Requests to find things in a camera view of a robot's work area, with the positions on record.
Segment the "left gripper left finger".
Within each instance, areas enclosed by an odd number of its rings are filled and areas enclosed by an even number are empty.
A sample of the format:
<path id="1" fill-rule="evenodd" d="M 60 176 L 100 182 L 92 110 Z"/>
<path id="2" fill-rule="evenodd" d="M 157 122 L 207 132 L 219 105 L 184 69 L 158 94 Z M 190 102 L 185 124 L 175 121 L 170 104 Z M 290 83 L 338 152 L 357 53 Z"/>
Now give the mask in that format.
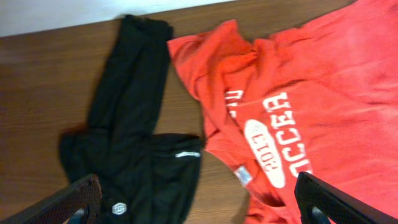
<path id="1" fill-rule="evenodd" d="M 101 207 L 98 177 L 89 174 L 4 219 L 1 224 L 95 223 Z"/>

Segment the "red soccer t-shirt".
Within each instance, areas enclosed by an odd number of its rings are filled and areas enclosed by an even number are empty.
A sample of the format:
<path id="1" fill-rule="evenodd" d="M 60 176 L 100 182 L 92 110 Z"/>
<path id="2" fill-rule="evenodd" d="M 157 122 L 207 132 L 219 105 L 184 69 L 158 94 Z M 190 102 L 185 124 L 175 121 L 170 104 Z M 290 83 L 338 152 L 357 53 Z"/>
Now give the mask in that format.
<path id="1" fill-rule="evenodd" d="M 254 42 L 235 20 L 168 42 L 205 149 L 250 193 L 246 223 L 299 223 L 308 172 L 397 216 L 397 1 L 361 0 Z"/>

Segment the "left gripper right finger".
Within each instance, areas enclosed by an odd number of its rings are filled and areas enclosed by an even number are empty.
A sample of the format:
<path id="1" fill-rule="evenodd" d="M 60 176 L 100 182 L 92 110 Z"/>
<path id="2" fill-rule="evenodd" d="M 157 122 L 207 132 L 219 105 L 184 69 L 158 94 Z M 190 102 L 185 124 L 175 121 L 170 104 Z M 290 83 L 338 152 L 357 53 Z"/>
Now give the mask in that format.
<path id="1" fill-rule="evenodd" d="M 302 224 L 390 224 L 397 219 L 308 172 L 300 172 L 295 199 Z"/>

